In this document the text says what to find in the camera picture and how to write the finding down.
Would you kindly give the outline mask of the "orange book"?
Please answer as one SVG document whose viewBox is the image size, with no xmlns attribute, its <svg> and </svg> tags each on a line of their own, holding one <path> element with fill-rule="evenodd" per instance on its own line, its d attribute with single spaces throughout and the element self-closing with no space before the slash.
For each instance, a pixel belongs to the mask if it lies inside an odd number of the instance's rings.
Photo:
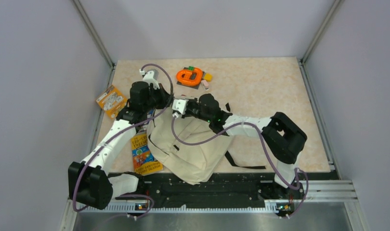
<svg viewBox="0 0 390 231">
<path fill-rule="evenodd" d="M 111 85 L 96 99 L 97 104 L 104 111 L 104 113 L 112 120 L 114 120 L 118 113 L 126 106 L 127 97 L 122 92 Z"/>
</svg>

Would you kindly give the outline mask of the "cream canvas backpack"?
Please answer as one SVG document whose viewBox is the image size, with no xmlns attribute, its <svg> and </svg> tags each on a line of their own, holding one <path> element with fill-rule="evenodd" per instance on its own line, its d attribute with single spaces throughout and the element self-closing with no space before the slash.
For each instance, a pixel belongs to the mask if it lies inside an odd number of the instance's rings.
<svg viewBox="0 0 390 231">
<path fill-rule="evenodd" d="M 193 117 L 173 122 L 170 108 L 149 123 L 146 134 L 153 156 L 191 185 L 213 173 L 256 172 L 268 165 L 258 139 L 220 135 L 204 143 L 214 135 L 208 123 Z"/>
</svg>

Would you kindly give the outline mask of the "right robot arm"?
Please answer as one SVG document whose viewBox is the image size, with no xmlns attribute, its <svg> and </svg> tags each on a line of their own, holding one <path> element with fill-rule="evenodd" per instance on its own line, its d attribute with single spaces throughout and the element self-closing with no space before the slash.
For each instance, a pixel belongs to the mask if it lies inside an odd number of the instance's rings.
<svg viewBox="0 0 390 231">
<path fill-rule="evenodd" d="M 266 156 L 272 153 L 277 160 L 274 164 L 268 158 L 275 171 L 273 192 L 279 198 L 287 198 L 297 187 L 297 160 L 307 141 L 306 133 L 286 114 L 276 112 L 271 117 L 248 117 L 235 115 L 222 110 L 211 94 L 199 99 L 175 99 L 174 108 L 182 118 L 194 117 L 208 123 L 214 137 L 245 136 L 257 138 L 262 144 Z"/>
</svg>

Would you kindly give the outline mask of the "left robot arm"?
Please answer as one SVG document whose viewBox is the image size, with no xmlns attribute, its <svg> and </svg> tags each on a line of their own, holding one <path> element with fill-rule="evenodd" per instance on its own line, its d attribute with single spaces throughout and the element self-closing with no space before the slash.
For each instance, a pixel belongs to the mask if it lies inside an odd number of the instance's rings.
<svg viewBox="0 0 390 231">
<path fill-rule="evenodd" d="M 68 168 L 69 197 L 75 211 L 80 211 L 78 203 L 104 209 L 112 199 L 127 193 L 134 199 L 143 197 L 145 186 L 138 175 L 109 176 L 110 169 L 124 146 L 151 120 L 148 113 L 155 109 L 163 112 L 172 100 L 173 92 L 167 92 L 161 84 L 132 84 L 130 98 L 106 136 L 81 162 L 73 162 Z"/>
</svg>

